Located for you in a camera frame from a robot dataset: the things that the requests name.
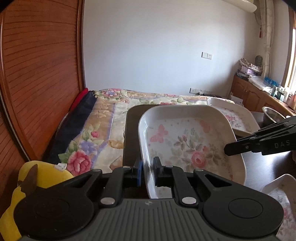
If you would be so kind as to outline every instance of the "white tray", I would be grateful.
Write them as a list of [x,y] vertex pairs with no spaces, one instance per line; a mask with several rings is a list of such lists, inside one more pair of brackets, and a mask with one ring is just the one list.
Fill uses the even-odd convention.
[[238,136],[246,137],[260,129],[252,113],[241,105],[217,98],[209,98],[207,104],[226,116],[234,133]]
[[284,220],[277,237],[282,241],[296,240],[296,179],[285,174],[263,187],[263,193],[277,200],[284,209]]
[[156,106],[139,122],[139,142],[147,191],[150,198],[170,198],[170,188],[154,184],[153,158],[162,165],[186,172],[202,168],[244,184],[246,168],[242,155],[226,156],[224,146],[236,138],[226,117],[207,105]]

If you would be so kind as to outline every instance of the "white tag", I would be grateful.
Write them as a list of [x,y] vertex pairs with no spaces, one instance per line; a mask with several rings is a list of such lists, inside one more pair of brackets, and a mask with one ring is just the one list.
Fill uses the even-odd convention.
[[66,167],[67,167],[67,163],[59,163],[59,164],[57,164],[57,165],[54,165],[54,168],[55,169],[58,169],[59,171],[63,171],[63,170],[65,170],[66,169]]

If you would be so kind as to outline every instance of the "red pillow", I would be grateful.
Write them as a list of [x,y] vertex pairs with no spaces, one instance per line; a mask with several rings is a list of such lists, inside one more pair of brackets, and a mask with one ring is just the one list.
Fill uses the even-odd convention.
[[70,111],[74,110],[76,106],[80,103],[82,98],[89,92],[88,88],[85,88],[83,91],[81,91],[76,99],[74,100],[73,104],[70,107]]

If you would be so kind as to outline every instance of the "dark table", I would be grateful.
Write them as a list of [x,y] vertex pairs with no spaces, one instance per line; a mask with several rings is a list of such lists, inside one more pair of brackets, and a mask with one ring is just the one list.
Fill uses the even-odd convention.
[[[154,105],[138,105],[127,113],[126,131],[123,151],[123,165],[133,166],[137,158],[141,157],[138,123],[141,116]],[[260,127],[263,124],[263,113],[253,112]],[[263,156],[261,153],[247,152],[242,154],[247,168],[246,186],[260,191],[263,186],[280,177],[283,174],[291,174],[296,177],[296,163],[292,159],[292,152],[284,152]],[[126,191],[126,197],[147,198],[145,181],[142,180],[140,189],[130,188]]]

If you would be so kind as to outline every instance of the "beige curtain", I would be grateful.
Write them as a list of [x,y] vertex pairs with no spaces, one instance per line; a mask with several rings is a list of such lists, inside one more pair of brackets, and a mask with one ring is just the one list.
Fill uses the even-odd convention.
[[274,3],[273,0],[259,0],[262,19],[262,34],[264,41],[265,56],[263,57],[263,73],[265,78],[270,75],[271,67],[271,47],[274,38]]

